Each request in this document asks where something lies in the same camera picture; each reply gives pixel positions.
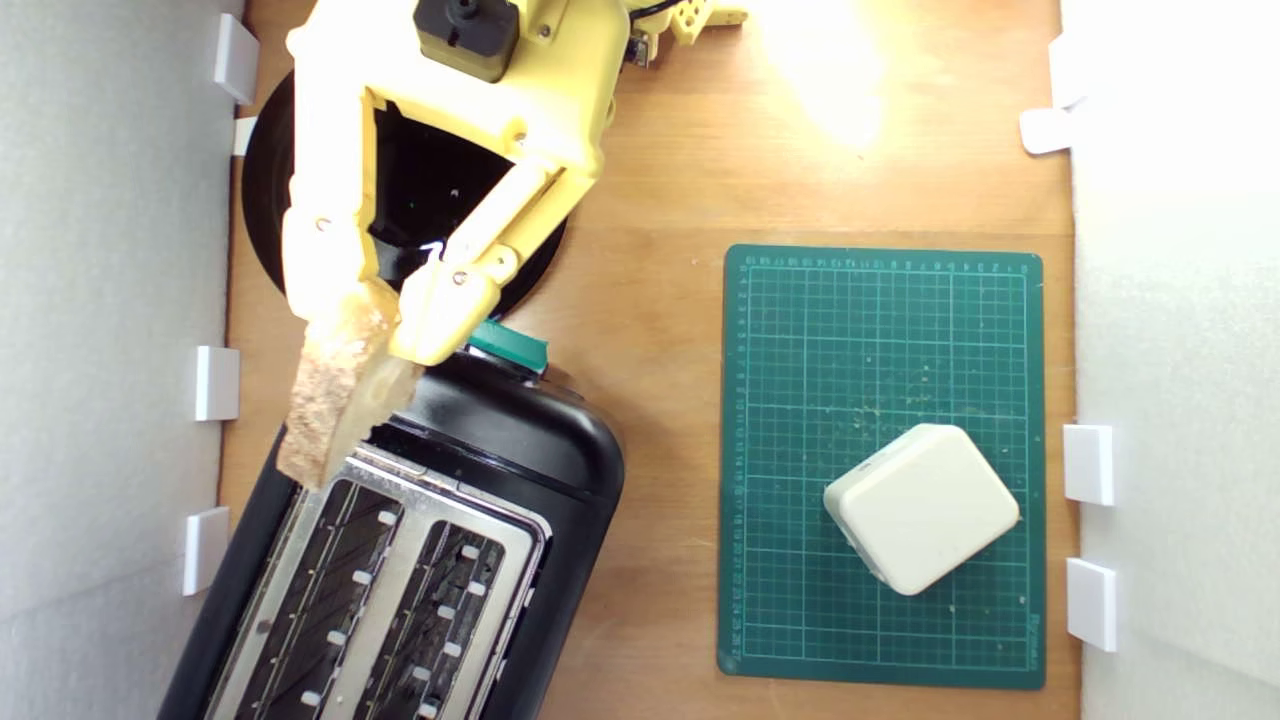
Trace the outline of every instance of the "green cutting mat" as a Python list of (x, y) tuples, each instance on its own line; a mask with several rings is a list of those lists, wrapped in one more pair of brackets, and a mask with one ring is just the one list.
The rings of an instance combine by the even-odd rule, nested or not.
[[(1034, 255), (730, 249), (724, 673), (1043, 687), (1041, 278)], [(924, 593), (902, 597), (847, 546), (822, 491), (918, 423), (968, 430), (1023, 519)]]

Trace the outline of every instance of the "slice of toast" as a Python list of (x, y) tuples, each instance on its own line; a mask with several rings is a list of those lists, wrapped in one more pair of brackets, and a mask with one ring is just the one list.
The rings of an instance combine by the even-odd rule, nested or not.
[(413, 397), (422, 366), (388, 354), (399, 297), (380, 279), (342, 293), (307, 324), (276, 468), (321, 489), (374, 425)]

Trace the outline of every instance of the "white plastic box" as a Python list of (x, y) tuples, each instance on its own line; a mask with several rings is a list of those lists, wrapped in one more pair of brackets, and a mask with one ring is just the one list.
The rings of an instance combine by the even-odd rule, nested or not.
[(1018, 501), (969, 436), (916, 425), (835, 483), (823, 503), (870, 571), (918, 594), (1018, 524)]

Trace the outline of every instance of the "black round plate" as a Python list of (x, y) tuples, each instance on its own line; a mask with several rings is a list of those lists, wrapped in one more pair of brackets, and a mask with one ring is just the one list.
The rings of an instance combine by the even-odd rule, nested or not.
[[(447, 238), (511, 163), (479, 145), (401, 115), (394, 104), (378, 110), (376, 213), (369, 225), (379, 275), (398, 292), (413, 270)], [(262, 269), (284, 291), (280, 227), (293, 177), (293, 73), (262, 106), (244, 152), (241, 202), (250, 242)], [(506, 287), (498, 318), (525, 299), (547, 272), (561, 240), (561, 223)]]

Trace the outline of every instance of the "black cable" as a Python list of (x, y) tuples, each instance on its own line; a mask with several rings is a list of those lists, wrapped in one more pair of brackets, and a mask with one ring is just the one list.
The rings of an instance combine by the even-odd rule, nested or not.
[(648, 8), (636, 8), (635, 10), (631, 10), (631, 13), (630, 13), (631, 22), (636, 22), (640, 18), (648, 18), (649, 15), (657, 15), (658, 13), (666, 10), (667, 8), (673, 8), (676, 5), (680, 5), (685, 0), (662, 0), (662, 3), (654, 3), (653, 5), (649, 5)]

